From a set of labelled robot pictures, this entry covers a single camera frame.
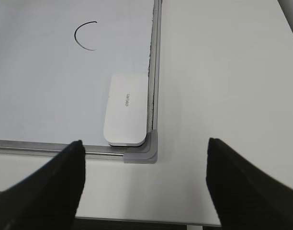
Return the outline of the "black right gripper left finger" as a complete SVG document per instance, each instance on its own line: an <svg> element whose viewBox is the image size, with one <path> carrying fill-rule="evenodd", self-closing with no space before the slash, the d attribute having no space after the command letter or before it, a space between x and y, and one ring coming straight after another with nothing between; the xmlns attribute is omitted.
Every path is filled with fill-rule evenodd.
<svg viewBox="0 0 293 230"><path fill-rule="evenodd" d="M74 141L0 193L0 230L70 230L86 180L85 148Z"/></svg>

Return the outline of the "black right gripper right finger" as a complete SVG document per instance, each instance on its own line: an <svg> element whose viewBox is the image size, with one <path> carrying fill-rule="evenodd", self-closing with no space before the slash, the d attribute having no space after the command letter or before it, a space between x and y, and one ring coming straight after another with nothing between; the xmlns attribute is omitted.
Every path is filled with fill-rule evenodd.
<svg viewBox="0 0 293 230"><path fill-rule="evenodd" d="M206 184L224 230L293 230L293 189L210 138Z"/></svg>

